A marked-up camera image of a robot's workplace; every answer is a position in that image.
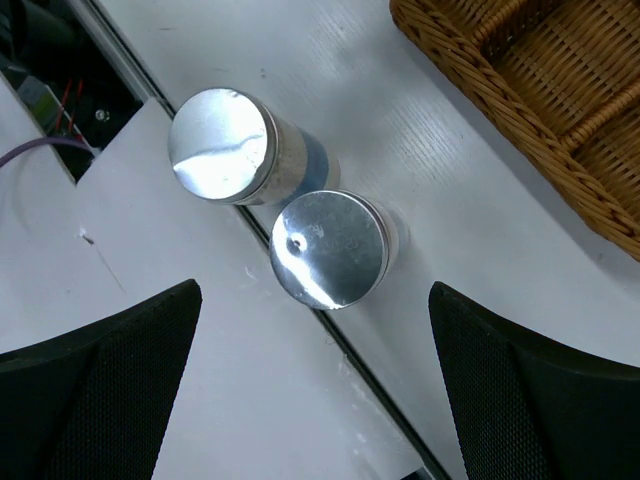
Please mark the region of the silver-capped blue-label jar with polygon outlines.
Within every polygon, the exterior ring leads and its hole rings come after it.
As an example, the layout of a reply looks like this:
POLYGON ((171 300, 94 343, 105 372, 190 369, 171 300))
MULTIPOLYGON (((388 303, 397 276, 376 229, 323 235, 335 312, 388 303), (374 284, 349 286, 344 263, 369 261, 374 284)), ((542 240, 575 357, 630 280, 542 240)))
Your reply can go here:
POLYGON ((408 239, 407 224, 394 209, 352 192, 318 190, 279 214, 269 258, 294 300, 315 310, 341 310, 379 287, 408 239))
POLYGON ((286 204, 340 183, 339 162, 316 137, 230 88, 203 90, 178 109, 168 154, 181 185, 216 204, 286 204))

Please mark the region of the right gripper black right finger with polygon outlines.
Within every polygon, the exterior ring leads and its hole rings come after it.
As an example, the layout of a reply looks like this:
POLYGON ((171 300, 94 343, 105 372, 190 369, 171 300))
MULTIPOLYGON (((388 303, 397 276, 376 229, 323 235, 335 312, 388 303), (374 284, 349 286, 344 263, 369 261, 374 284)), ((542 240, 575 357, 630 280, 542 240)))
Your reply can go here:
POLYGON ((468 478, 638 478, 638 368, 522 327, 443 282, 429 315, 468 478))

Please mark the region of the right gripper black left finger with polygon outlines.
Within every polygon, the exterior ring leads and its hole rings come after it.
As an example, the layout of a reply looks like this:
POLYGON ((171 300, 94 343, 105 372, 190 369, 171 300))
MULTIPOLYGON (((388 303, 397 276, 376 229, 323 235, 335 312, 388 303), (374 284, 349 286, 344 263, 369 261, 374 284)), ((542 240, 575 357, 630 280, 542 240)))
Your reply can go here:
POLYGON ((151 478, 201 304, 189 279, 2 354, 2 478, 151 478))

